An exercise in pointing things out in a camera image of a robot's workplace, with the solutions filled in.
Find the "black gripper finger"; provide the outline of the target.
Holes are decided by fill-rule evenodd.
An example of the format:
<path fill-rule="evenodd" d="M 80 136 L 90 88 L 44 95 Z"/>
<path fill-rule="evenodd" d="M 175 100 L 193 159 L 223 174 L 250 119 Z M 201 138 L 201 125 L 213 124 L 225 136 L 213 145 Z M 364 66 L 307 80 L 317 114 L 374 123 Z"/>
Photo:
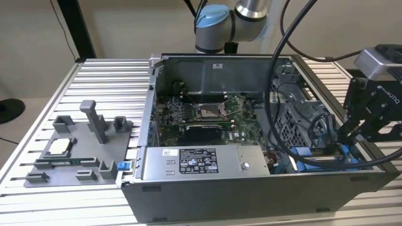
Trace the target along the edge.
<path fill-rule="evenodd" d="M 380 130 L 389 124 L 385 118 L 389 108 L 388 103 L 382 103 L 374 108 L 357 130 L 356 139 L 358 141 L 386 141 L 388 135 L 381 134 Z"/>
<path fill-rule="evenodd" d="M 368 79 L 353 78 L 349 84 L 349 90 L 344 102 L 344 109 L 346 110 L 345 121 L 338 129 L 338 142 L 348 143 L 349 134 L 354 131 L 358 125 L 358 113 L 361 112 L 360 103 L 366 89 Z"/>

